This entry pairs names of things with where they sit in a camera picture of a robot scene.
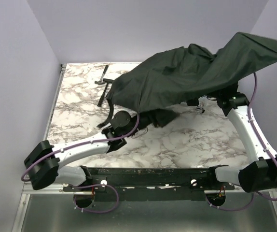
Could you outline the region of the black folding umbrella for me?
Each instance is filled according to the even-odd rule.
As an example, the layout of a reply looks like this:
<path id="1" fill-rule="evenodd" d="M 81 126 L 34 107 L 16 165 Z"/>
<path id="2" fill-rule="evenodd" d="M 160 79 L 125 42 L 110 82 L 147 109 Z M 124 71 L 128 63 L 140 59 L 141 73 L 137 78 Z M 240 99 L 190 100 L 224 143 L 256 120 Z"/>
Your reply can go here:
<path id="1" fill-rule="evenodd" d="M 107 100 L 164 127 L 178 116 L 171 106 L 235 85 L 276 62 L 276 39 L 237 32 L 215 54 L 192 43 L 151 56 L 116 78 Z"/>

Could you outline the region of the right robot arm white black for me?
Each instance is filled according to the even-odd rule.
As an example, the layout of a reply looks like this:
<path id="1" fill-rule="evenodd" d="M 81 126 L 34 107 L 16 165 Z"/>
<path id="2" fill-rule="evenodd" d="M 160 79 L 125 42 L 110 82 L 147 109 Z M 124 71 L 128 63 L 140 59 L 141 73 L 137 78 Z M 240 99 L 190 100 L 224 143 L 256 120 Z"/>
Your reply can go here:
<path id="1" fill-rule="evenodd" d="M 235 127 L 249 159 L 245 167 L 216 167 L 216 179 L 238 185 L 245 192 L 277 188 L 277 152 L 260 129 L 246 95 L 233 85 L 211 96 L 216 98 L 217 105 Z"/>

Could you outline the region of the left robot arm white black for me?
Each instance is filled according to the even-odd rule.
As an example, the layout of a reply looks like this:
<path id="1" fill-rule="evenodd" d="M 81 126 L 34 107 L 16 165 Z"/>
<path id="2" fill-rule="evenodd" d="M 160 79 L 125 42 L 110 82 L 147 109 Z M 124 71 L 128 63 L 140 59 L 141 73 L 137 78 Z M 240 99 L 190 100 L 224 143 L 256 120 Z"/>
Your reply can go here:
<path id="1" fill-rule="evenodd" d="M 126 138 L 138 131 L 140 115 L 119 111 L 111 124 L 86 139 L 61 145 L 39 142 L 24 160 L 26 171 L 21 177 L 34 190 L 50 186 L 61 176 L 66 165 L 89 156 L 110 153 L 126 145 Z"/>

